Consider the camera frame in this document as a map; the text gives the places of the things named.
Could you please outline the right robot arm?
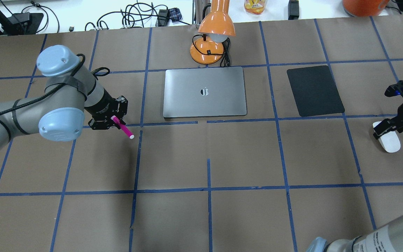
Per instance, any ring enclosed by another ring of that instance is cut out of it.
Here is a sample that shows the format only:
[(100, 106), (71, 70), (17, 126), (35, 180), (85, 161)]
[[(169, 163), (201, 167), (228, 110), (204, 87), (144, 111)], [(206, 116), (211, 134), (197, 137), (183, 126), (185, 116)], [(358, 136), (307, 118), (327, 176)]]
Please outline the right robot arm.
[[(403, 81), (390, 85), (385, 96), (402, 96)], [(403, 103), (398, 107), (397, 116), (373, 123), (373, 136), (387, 153), (400, 150), (398, 133), (403, 132)], [(353, 239), (338, 239), (327, 242), (322, 237), (315, 238), (307, 248), (308, 252), (403, 252), (403, 215), (363, 236)]]

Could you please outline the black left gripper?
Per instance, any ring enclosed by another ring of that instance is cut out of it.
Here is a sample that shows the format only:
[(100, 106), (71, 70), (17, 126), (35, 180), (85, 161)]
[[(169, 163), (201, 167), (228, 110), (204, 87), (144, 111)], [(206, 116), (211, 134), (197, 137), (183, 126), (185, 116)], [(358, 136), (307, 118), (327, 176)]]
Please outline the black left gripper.
[(120, 129), (111, 118), (115, 116), (122, 125), (125, 125), (123, 117), (127, 114), (127, 110), (128, 100), (124, 96), (115, 99), (104, 90), (96, 104), (88, 107), (88, 113), (92, 117), (88, 121), (88, 126), (93, 130), (107, 130), (111, 127)]

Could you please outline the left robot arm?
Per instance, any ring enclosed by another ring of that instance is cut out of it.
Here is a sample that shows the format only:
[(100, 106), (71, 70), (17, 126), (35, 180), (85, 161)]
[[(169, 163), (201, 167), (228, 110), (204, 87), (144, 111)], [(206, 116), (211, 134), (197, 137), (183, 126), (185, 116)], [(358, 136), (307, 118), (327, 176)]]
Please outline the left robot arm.
[(83, 131), (85, 111), (93, 130), (120, 129), (128, 100), (113, 98), (99, 82), (99, 71), (85, 66), (85, 55), (64, 45), (43, 50), (36, 66), (47, 77), (44, 94), (0, 103), (0, 150), (15, 137), (40, 134), (57, 142), (74, 141)]

